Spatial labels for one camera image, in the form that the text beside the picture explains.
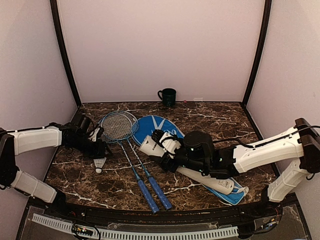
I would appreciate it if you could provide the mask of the white shuttlecock tube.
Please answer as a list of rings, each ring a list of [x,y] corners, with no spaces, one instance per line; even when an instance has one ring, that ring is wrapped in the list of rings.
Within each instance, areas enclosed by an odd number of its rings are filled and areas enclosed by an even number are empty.
[[[225,195],[232,193],[236,186],[233,180],[210,177],[203,162],[190,159],[178,141],[169,140],[169,142],[165,144],[166,147],[169,147],[169,149],[166,149],[148,135],[140,145],[139,150],[155,161],[165,172],[178,172],[208,189],[213,189]]]

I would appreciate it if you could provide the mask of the white shuttlecock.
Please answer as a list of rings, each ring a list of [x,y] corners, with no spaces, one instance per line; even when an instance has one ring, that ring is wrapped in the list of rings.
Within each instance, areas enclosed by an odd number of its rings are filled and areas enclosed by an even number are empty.
[[[106,162],[106,158],[96,158],[93,160],[95,165],[95,171],[96,173],[100,174],[102,172],[102,168],[104,167],[104,164]]]

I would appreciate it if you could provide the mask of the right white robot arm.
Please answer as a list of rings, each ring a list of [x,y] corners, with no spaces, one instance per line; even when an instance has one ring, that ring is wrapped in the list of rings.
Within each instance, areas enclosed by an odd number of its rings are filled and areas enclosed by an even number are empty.
[[[266,217],[304,178],[320,171],[320,134],[318,125],[304,118],[295,120],[288,130],[261,141],[244,143],[238,137],[212,139],[203,131],[184,137],[157,130],[156,141],[163,150],[164,169],[179,170],[208,189],[219,191],[227,182],[260,166],[291,160],[281,175],[264,190],[265,198],[255,205],[255,213]]]

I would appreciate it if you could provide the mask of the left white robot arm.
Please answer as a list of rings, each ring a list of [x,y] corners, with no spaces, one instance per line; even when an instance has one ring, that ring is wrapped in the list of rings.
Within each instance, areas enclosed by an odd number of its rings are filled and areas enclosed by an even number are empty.
[[[54,187],[22,171],[16,165],[16,156],[44,148],[64,146],[80,151],[93,160],[105,160],[111,155],[108,145],[100,139],[103,129],[99,126],[92,132],[71,123],[55,122],[47,126],[20,130],[0,130],[0,188],[20,190],[31,197],[51,204],[51,210],[60,218],[71,213],[65,203],[65,195]]]

